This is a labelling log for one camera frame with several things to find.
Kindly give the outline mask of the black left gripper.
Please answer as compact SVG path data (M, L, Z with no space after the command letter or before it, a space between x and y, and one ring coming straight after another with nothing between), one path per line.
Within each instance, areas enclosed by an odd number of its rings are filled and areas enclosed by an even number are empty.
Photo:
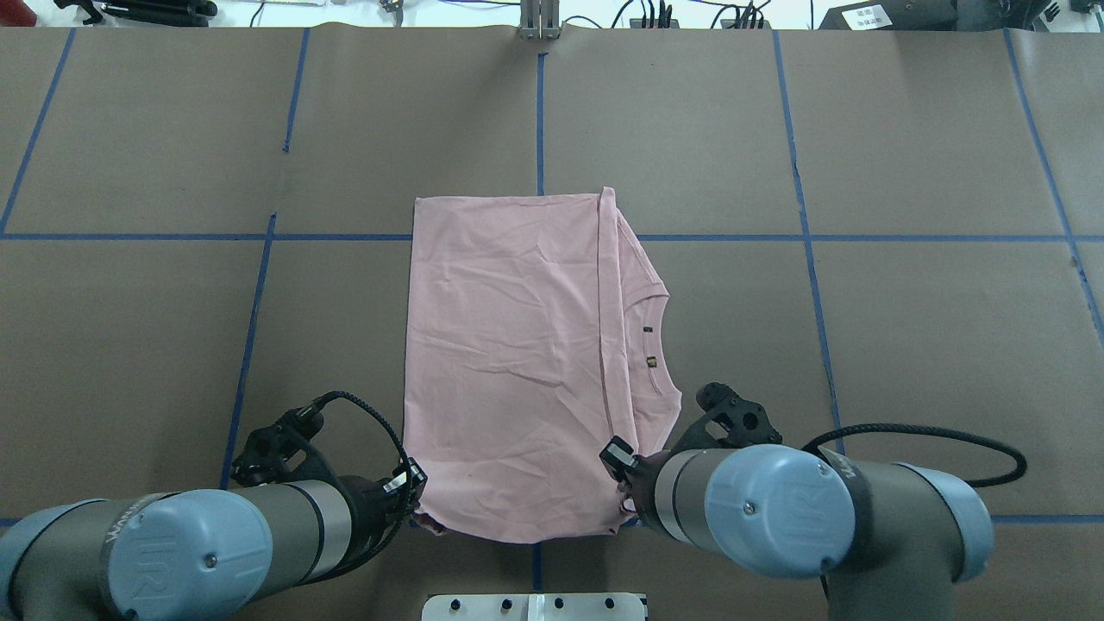
M368 480L343 475L338 480L350 511L351 537L338 566L355 570L370 562L397 535L399 523L420 507L427 477L414 459L405 459L391 477Z

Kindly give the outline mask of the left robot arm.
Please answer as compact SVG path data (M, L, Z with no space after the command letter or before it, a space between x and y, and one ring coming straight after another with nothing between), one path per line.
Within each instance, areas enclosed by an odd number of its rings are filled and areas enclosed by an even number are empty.
M370 562L425 482L410 464L382 480L151 492L33 512L3 534L3 618L223 620Z

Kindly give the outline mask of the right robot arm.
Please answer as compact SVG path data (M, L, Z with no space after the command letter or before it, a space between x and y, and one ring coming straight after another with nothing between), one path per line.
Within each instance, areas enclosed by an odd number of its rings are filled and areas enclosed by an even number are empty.
M640 456L620 436L599 459L643 526L751 573L820 579L832 620L951 620L996 543L978 492L936 469L781 444Z

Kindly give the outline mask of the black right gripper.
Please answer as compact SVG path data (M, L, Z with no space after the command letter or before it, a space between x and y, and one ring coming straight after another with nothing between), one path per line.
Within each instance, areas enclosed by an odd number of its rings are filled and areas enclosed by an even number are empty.
M656 502L657 481L669 461L669 453L635 455L623 436L612 436L599 450L599 462L613 480L622 480L631 511L645 527L660 527L662 522Z

